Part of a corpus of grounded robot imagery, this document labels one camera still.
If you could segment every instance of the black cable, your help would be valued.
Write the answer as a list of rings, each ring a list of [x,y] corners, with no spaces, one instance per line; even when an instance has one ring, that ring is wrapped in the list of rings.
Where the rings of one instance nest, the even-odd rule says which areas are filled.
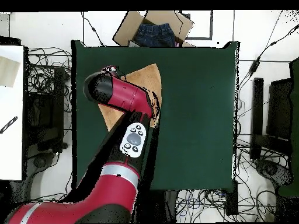
[[[229,222],[228,220],[226,220],[225,216],[220,212],[220,210],[217,207],[216,210],[219,212],[224,221]]]
[[[217,200],[215,200],[215,197],[218,196],[218,199],[220,199],[220,190],[200,190],[197,198],[194,199],[193,193],[194,190],[186,190],[186,194],[185,194],[185,198],[181,198],[178,197],[178,200],[180,200],[177,203],[176,206],[176,211],[177,214],[179,216],[185,217],[186,220],[186,215],[182,215],[182,212],[186,212],[189,211],[190,209],[194,210],[199,208],[199,206],[202,206],[202,208],[200,209],[199,212],[197,212],[193,217],[194,212],[192,212],[192,214],[189,211],[189,216],[190,216],[190,221],[191,222],[195,222],[197,218],[200,217],[201,213],[206,209],[206,208],[216,208],[217,211],[220,213],[220,215],[224,218],[224,216],[222,215],[222,213],[220,212],[221,209],[224,209],[224,204],[220,204],[219,202],[217,202]]]
[[[257,209],[258,209],[259,217],[261,218],[261,220],[262,220],[263,222],[266,222],[266,221],[262,218],[262,216],[260,215],[260,210],[259,210],[259,202],[258,202],[258,198],[259,198],[259,196],[260,196],[262,193],[272,193],[274,196],[276,196],[276,194],[275,194],[273,191],[264,190],[264,191],[259,192],[259,193],[256,195],[256,205],[257,205]]]
[[[239,167],[241,166],[241,165],[243,165],[243,169],[244,169],[244,171],[245,171],[245,173],[247,174],[247,179],[246,179],[246,181],[244,182],[244,183],[246,183],[248,180],[249,180],[249,174],[248,174],[248,172],[247,172],[247,168],[245,168],[244,167],[244,163],[242,162],[242,163],[240,163],[239,164],[239,166],[238,166],[238,169],[239,169]]]
[[[243,181],[243,182],[244,182],[244,184],[247,186],[247,188],[248,188],[248,190],[249,190],[250,197],[248,197],[248,198],[242,198],[242,197],[239,195],[239,196],[242,198],[242,200],[239,201],[239,203],[242,202],[242,201],[246,201],[246,202],[250,203],[249,201],[247,201],[247,199],[251,199],[251,200],[253,201],[253,204],[252,204],[251,208],[239,212],[239,215],[240,215],[240,214],[245,214],[245,215],[253,215],[253,216],[256,216],[256,219],[255,219],[255,222],[256,222],[256,221],[258,220],[259,217],[262,218],[261,214],[264,215],[264,213],[261,213],[261,211],[260,211],[260,209],[259,209],[259,207],[260,207],[262,204],[261,204],[261,203],[258,203],[258,200],[256,200],[256,203],[254,202],[254,198],[252,197],[250,188],[249,188],[248,185],[245,183],[245,181]],[[251,210],[254,209],[254,208],[256,208],[256,209],[258,210],[259,215],[257,215],[257,214],[253,214],[253,213],[245,213],[245,212],[247,212],[247,211],[251,211]],[[268,206],[268,208],[270,208],[270,210],[268,210],[268,211],[273,213],[273,211],[274,211],[274,210],[273,210],[273,207],[272,207],[272,206]]]
[[[67,184],[66,184],[66,186],[65,186],[65,195],[61,196],[61,198],[60,198],[59,200],[61,200],[62,197],[68,195],[67,187],[68,187],[68,183],[71,181],[71,178],[72,178],[72,172],[71,172],[71,175],[70,175],[70,177],[69,177],[69,179],[68,179],[68,182],[67,182]]]
[[[240,135],[240,133],[241,133],[241,129],[242,129],[242,127],[241,127],[241,123],[240,123],[240,121],[239,121],[239,119],[237,119],[237,122],[238,122],[238,125],[239,125],[239,127],[240,127],[240,129],[239,129],[239,131],[238,131],[238,133],[237,133],[237,137]]]
[[[279,17],[280,17],[280,15],[281,15],[282,12],[283,12],[283,11],[280,11],[280,13],[279,13],[279,15],[278,15],[278,18],[277,18],[277,20],[276,20],[276,23],[275,23],[275,25],[274,25],[274,28],[273,28],[273,30],[272,30],[272,32],[271,32],[271,35],[270,35],[270,37],[269,37],[269,39],[268,39],[268,42],[267,42],[267,44],[266,44],[266,47],[268,46],[268,43],[270,42],[270,39],[271,39],[271,37],[272,37],[272,34],[273,34],[274,30],[275,30],[275,27],[276,27],[276,25],[277,25],[277,22],[278,22]]]
[[[71,97],[72,97],[72,92],[70,92],[69,95],[68,95],[68,99],[69,99],[69,102],[70,102],[70,103],[72,102]]]
[[[283,40],[284,38],[286,38],[287,36],[291,35],[292,33],[294,33],[297,29],[299,28],[299,24],[297,24],[296,26],[294,26],[285,36],[283,36],[282,38],[280,38],[279,40],[276,40],[274,42],[272,42],[270,45],[268,45],[263,52],[260,54],[260,56],[258,57],[258,60],[260,59],[260,57],[263,55],[263,53],[271,46],[275,45],[277,42],[280,42],[281,40]]]
[[[35,94],[41,94],[41,95],[42,94],[53,94],[53,87],[52,87],[52,84],[54,82],[54,79],[53,79],[53,77],[54,77],[53,65],[55,63],[60,64],[59,67],[66,69],[66,72],[71,71],[69,56],[67,56],[67,60],[63,63],[53,62],[51,65],[49,65],[49,62],[48,62],[48,57],[49,56],[55,55],[57,53],[64,53],[65,55],[68,55],[69,52],[64,51],[60,48],[56,48],[59,51],[55,51],[55,52],[52,52],[51,54],[46,55],[46,52],[45,52],[44,49],[45,48],[34,48],[34,49],[30,50],[30,52],[38,51],[38,50],[42,51],[43,53],[38,55],[39,60],[36,64],[40,63],[42,65],[41,62],[44,60],[46,65],[45,65],[45,67],[36,67],[36,64],[30,63],[30,65],[29,65],[29,81],[28,81],[29,93],[35,93]],[[66,85],[64,86],[63,94],[64,94],[64,96],[67,100],[67,103],[64,103],[64,105],[67,106],[67,109],[66,110],[64,109],[64,111],[67,112],[67,113],[71,113],[71,110],[69,111],[69,105],[70,105],[70,102],[71,102],[71,101],[69,101],[69,99],[71,99],[71,91],[69,92],[69,87],[66,86]]]
[[[55,166],[55,165],[58,163],[58,161],[59,161],[59,156],[60,156],[60,153],[58,153],[56,163],[55,163],[54,165],[51,165],[50,167],[53,167],[53,166]]]
[[[70,52],[68,51],[65,51],[63,49],[60,49],[60,48],[57,48],[57,47],[39,47],[39,48],[31,48],[29,49],[29,52],[32,52],[32,51],[38,51],[38,50],[45,50],[45,49],[58,49],[60,50],[61,52],[64,52],[66,54],[69,54],[70,56],[72,55]]]
[[[80,12],[80,13],[81,13],[82,18],[83,18],[84,20],[87,20],[87,21],[88,21],[88,23],[89,23],[89,25],[90,25],[92,31],[94,31],[94,32],[96,33],[96,35],[97,35],[97,37],[98,37],[98,39],[99,39],[99,41],[100,41],[100,44],[101,44],[102,46],[104,46],[104,44],[103,44],[102,41],[100,40],[100,37],[99,37],[98,33],[96,32],[96,29],[91,25],[91,22],[90,22],[87,18],[84,17],[84,15],[83,15],[82,12]]]
[[[239,214],[238,215],[239,217],[241,217],[244,221],[241,221],[241,222],[247,222],[246,220],[245,220],[245,218],[241,215],[241,214]]]
[[[41,199],[41,198],[51,197],[51,196],[56,196],[56,195],[60,195],[60,194],[64,194],[64,193],[59,192],[59,193],[55,193],[55,194],[51,194],[51,195],[42,196],[42,197],[39,197],[39,198],[32,199],[30,202],[39,200],[39,199]],[[51,200],[50,202],[58,202],[58,200],[57,200],[57,199],[53,199],[53,200]]]
[[[249,110],[247,110],[247,111],[244,111],[244,113],[242,113],[241,115],[239,115],[239,118],[238,118],[238,120],[241,118],[241,117],[244,117],[245,116],[245,114],[247,113],[247,112],[249,112],[249,111],[251,111],[254,107],[256,107],[256,106],[253,106],[252,108],[250,108]]]

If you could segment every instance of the black joint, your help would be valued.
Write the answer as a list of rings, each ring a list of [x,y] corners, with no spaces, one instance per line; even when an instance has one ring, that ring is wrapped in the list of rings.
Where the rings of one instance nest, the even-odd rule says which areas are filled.
[[[90,101],[108,104],[113,94],[112,76],[108,73],[94,73],[84,82],[84,95]]]
[[[93,210],[75,223],[130,223],[130,220],[131,213],[124,206],[108,204]]]

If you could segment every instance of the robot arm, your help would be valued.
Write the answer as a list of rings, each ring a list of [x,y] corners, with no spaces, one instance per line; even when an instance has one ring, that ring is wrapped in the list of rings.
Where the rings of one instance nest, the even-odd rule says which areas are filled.
[[[25,204],[15,209],[6,223],[130,222],[152,117],[149,97],[143,89],[118,79],[106,69],[86,79],[84,93],[90,100],[126,113],[101,144],[78,188],[67,196],[76,202]],[[87,176],[94,171],[99,174],[91,187]],[[76,194],[87,192],[88,187],[89,195],[76,199]]]

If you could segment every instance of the white surface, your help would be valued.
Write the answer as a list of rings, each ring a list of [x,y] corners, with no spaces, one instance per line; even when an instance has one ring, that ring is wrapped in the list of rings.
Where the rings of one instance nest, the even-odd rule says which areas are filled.
[[[23,47],[0,45],[0,55],[20,63],[13,87],[0,86],[0,129],[18,119],[0,135],[0,179],[22,179]]]
[[[210,37],[210,10],[182,10],[183,14],[190,14],[190,20],[194,22],[188,37]]]
[[[58,47],[71,52],[71,40],[82,40],[83,20],[80,12],[31,12],[11,14],[11,37],[22,45]]]
[[[211,41],[197,41],[187,40],[188,43],[199,47],[218,47],[222,48],[227,42],[232,41],[233,26],[234,26],[234,40],[240,41],[241,60],[253,60],[266,46],[270,34],[273,30],[274,24],[279,15],[279,10],[236,10],[235,11],[235,25],[233,25],[234,11],[233,10],[214,10],[213,21],[213,39]],[[112,40],[115,31],[124,18],[126,11],[120,12],[85,12],[85,17],[91,21],[92,26],[98,32],[99,37],[107,46],[116,46]],[[208,29],[208,21],[200,23],[205,29]],[[280,20],[273,32],[272,41],[283,37],[293,26],[298,23],[296,15],[291,12],[281,14]],[[83,39],[83,21],[79,12],[59,12],[59,13],[13,13],[11,14],[11,36],[22,40],[22,43],[32,47],[59,47],[71,51],[71,39]],[[100,46],[96,34],[91,30],[88,22],[84,22],[84,43],[87,46]],[[277,60],[277,61],[291,61],[299,57],[299,35],[292,34],[285,40],[270,47],[262,56],[261,60]],[[240,81],[247,73],[251,62],[239,62],[239,78]],[[263,77],[265,80],[264,98],[265,101],[269,98],[269,85],[271,81],[288,78],[290,71],[287,62],[261,62],[258,70],[250,79],[250,81],[243,87],[241,92],[241,99],[245,101],[247,110],[251,108],[252,95],[252,79],[254,77]],[[264,125],[263,132],[266,128],[266,110],[267,105],[264,105]],[[69,121],[70,116],[66,116],[66,121]],[[249,133],[250,114],[240,118],[242,124],[241,133]],[[249,141],[248,136],[242,136],[240,139]],[[67,133],[64,138],[65,142],[71,144],[71,131]],[[32,191],[32,198],[41,195],[49,195],[54,193],[65,193],[65,185],[71,173],[71,147],[64,150],[60,155],[60,160],[54,167],[47,169],[43,174],[39,174],[38,178],[34,180],[34,188]],[[251,188],[252,196],[255,197],[258,192],[262,190],[273,190],[273,186],[269,180],[264,179],[257,174],[255,169],[249,167],[246,170],[240,169],[240,177],[246,181],[248,178],[248,185]],[[249,191],[245,185],[239,185],[240,200],[249,196]],[[264,203],[275,204],[275,199],[269,193],[262,194],[259,199]],[[252,200],[248,202],[243,201],[244,205],[240,206],[239,210],[244,210],[251,204]],[[248,221],[254,221],[254,217],[248,215]],[[217,210],[209,208],[203,211],[201,216],[202,222],[222,222],[222,218]]]
[[[214,10],[212,40],[186,40],[186,42],[197,47],[223,48],[223,46],[225,46],[229,41],[232,41],[233,20],[233,10]],[[205,20],[202,25],[205,27],[205,29],[210,29],[210,20]]]
[[[139,137],[141,138],[141,143],[139,145],[133,145],[133,144],[130,144],[127,140],[127,137],[131,134],[131,133],[138,133],[139,131],[142,131],[143,135],[139,135]],[[120,151],[125,154],[125,155],[128,155],[128,156],[131,156],[133,158],[137,158],[140,156],[141,154],[141,151],[143,149],[143,144],[144,144],[144,140],[145,140],[145,137],[147,136],[147,130],[145,129],[145,127],[141,124],[141,123],[138,123],[138,122],[135,122],[133,124],[130,124],[127,128],[127,131],[126,133],[124,134],[124,137],[123,137],[123,140],[121,141],[121,144],[119,146],[119,149]],[[127,149],[125,148],[125,145],[126,144],[130,144],[130,148]],[[138,149],[138,152],[135,152],[133,151],[133,147],[136,146],[136,148]]]
[[[0,15],[0,36],[8,37],[8,15]]]

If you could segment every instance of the black border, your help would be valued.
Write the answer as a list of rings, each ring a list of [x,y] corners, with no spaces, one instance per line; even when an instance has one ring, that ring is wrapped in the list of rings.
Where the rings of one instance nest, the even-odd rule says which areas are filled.
[[[76,41],[71,40],[72,50],[72,72],[71,72],[71,88],[72,88],[72,190],[77,187],[77,86],[76,86],[76,74],[77,74],[77,49]]]

